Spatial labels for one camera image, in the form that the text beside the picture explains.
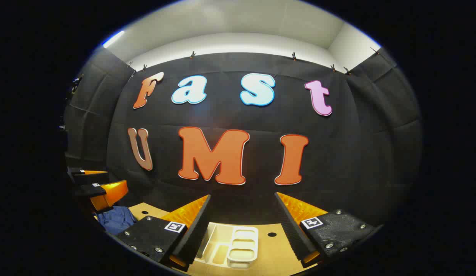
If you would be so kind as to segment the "white bookshelf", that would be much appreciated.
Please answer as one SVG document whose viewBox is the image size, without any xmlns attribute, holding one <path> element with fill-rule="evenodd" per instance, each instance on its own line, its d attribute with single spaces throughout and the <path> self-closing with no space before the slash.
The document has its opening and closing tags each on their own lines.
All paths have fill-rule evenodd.
<svg viewBox="0 0 476 276">
<path fill-rule="evenodd" d="M 258 257 L 255 227 L 210 222 L 195 261 L 229 269 L 250 269 Z"/>
</svg>

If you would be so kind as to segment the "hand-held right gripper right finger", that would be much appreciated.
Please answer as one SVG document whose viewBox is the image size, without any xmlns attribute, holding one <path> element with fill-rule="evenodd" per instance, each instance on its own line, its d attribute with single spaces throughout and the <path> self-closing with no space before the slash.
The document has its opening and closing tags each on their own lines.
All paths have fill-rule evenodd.
<svg viewBox="0 0 476 276">
<path fill-rule="evenodd" d="M 279 222 L 304 268 L 347 256 L 383 226 L 372 225 L 343 209 L 327 212 L 280 192 L 274 193 Z"/>
</svg>

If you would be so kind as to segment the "blue schoolbag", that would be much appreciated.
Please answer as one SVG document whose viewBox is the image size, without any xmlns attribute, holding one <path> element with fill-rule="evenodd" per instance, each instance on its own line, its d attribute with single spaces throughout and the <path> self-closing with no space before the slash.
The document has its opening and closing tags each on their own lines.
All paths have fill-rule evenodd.
<svg viewBox="0 0 476 276">
<path fill-rule="evenodd" d="M 106 232 L 118 235 L 134 225 L 137 220 L 128 207 L 113 206 L 109 211 L 96 214 L 98 222 Z"/>
</svg>

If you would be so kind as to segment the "black backdrop cloth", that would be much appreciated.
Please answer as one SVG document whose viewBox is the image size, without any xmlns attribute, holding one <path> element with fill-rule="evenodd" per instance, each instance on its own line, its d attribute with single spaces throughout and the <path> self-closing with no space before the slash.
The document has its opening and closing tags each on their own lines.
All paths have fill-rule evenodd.
<svg viewBox="0 0 476 276">
<path fill-rule="evenodd" d="M 173 211 L 210 194 L 212 222 L 273 224 L 281 192 L 378 226 L 420 166 L 420 109 L 384 52 L 345 75 L 259 53 L 180 58 L 135 72 L 103 49 L 82 74 L 64 115 L 66 161 L 127 180 L 127 206 Z M 227 130 L 246 131 L 245 183 L 179 177 L 183 127 L 200 128 L 210 148 Z"/>
</svg>

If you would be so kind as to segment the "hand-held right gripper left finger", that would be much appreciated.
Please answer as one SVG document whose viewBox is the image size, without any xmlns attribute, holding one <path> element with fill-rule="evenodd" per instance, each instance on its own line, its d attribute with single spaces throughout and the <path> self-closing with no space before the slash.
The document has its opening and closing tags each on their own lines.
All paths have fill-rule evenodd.
<svg viewBox="0 0 476 276">
<path fill-rule="evenodd" d="M 151 262 L 187 271 L 206 234 L 210 202 L 206 195 L 162 218 L 146 215 L 117 234 L 116 241 Z"/>
</svg>

